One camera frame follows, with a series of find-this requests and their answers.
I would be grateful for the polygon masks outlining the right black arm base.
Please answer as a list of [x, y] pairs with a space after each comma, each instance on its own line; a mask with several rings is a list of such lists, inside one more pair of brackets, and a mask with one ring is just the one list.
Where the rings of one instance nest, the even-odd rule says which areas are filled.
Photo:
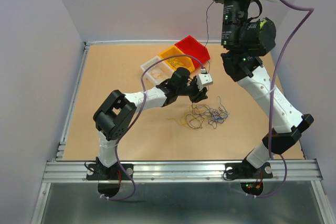
[[260, 168], [254, 168], [246, 162], [234, 162], [225, 164], [223, 179], [227, 181], [236, 179], [257, 179], [273, 178], [272, 169], [269, 162], [264, 163]]

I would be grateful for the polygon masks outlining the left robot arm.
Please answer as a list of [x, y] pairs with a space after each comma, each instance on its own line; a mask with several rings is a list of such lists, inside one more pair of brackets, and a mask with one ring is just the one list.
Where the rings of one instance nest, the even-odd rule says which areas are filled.
[[190, 78], [190, 71], [179, 67], [170, 78], [155, 87], [136, 93], [112, 91], [93, 115], [99, 132], [99, 153], [94, 171], [110, 179], [117, 172], [115, 148], [130, 126], [133, 116], [144, 110], [161, 108], [175, 102], [179, 96], [189, 97], [193, 103], [207, 99], [207, 87], [213, 84], [211, 75], [202, 69]]

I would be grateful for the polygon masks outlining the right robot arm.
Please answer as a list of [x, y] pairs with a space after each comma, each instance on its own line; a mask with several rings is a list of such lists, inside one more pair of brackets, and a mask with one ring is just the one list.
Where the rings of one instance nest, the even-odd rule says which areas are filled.
[[276, 26], [269, 18], [249, 17], [252, 2], [261, 0], [213, 0], [223, 4], [221, 44], [225, 72], [244, 88], [268, 115], [269, 129], [261, 143], [228, 171], [229, 179], [251, 178], [274, 155], [281, 155], [301, 138], [313, 123], [310, 114], [295, 109], [275, 85], [261, 60], [276, 45]]

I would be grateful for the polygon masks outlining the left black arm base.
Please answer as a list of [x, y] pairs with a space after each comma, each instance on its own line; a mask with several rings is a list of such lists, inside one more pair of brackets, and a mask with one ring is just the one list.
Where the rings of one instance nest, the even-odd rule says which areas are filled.
[[99, 180], [130, 180], [129, 176], [133, 178], [133, 175], [126, 175], [122, 171], [120, 166], [115, 163], [110, 168], [98, 163], [84, 164], [87, 169], [86, 180], [99, 181]]

